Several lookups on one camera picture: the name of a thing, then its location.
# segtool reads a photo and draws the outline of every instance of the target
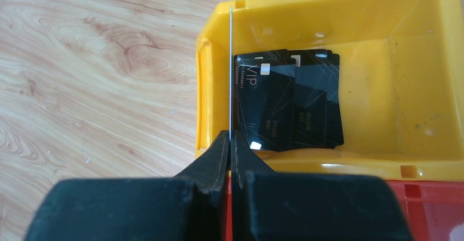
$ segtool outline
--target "red base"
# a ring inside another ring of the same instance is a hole
[[[388,181],[416,241],[464,240],[464,182]],[[232,241],[232,183],[229,178],[226,241]]]

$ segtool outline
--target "wooden table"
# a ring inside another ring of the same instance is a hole
[[[0,240],[53,184],[194,158],[195,39],[226,0],[0,0]]]

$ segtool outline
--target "wood grain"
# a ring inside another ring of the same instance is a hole
[[[0,240],[70,177],[194,158],[195,39],[226,0],[0,0]]]

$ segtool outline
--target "black card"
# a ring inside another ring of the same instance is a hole
[[[330,61],[332,67],[329,69],[339,77],[340,69],[340,56],[338,54],[333,54],[333,57]],[[343,128],[341,124],[341,114],[340,114],[340,102],[338,99],[338,79],[337,87],[335,84],[331,83],[333,92],[336,92],[335,95],[331,95],[331,98],[327,101],[327,145],[328,146],[337,146],[345,143],[343,139]]]
[[[325,49],[294,50],[289,55],[299,64],[295,72],[292,148],[343,144],[338,104],[340,57]]]
[[[234,111],[250,148],[290,150],[295,60],[237,57]]]
[[[286,63],[289,58],[287,49],[278,49],[270,51],[261,51],[247,54],[240,54],[234,56],[235,65],[241,60],[245,59],[275,59],[278,60],[280,64]]]

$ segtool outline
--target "yellow plastic bin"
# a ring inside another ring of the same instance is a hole
[[[229,126],[234,54],[326,48],[340,54],[345,143],[258,152],[278,171],[464,180],[464,26],[460,0],[235,0],[196,42],[196,156]]]

